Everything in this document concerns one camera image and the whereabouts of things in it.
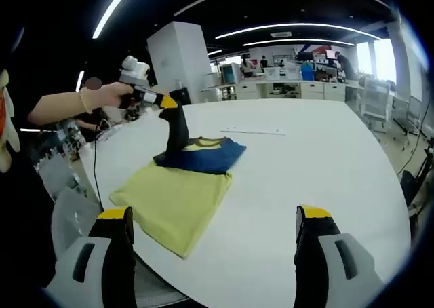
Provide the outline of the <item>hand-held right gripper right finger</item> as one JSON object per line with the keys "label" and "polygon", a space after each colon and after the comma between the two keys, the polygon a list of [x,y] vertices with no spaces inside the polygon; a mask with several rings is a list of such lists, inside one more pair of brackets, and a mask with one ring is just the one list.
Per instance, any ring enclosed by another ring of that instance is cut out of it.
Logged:
{"label": "hand-held right gripper right finger", "polygon": [[323,208],[296,211],[295,307],[366,307],[382,290],[373,256]]}

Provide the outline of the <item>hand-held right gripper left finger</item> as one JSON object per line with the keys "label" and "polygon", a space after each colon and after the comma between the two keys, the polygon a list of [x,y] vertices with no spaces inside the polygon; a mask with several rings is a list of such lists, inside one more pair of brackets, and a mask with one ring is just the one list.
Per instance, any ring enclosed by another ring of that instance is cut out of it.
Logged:
{"label": "hand-held right gripper left finger", "polygon": [[136,307],[133,212],[105,210],[56,262],[46,292],[57,307]]}

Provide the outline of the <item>person's left hand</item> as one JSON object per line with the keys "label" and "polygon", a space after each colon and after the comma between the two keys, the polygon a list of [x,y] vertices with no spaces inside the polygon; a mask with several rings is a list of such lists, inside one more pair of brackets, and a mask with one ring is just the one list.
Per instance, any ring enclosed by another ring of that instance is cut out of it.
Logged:
{"label": "person's left hand", "polygon": [[91,90],[89,95],[90,109],[101,107],[120,107],[121,97],[133,93],[133,87],[121,82],[114,82]]}

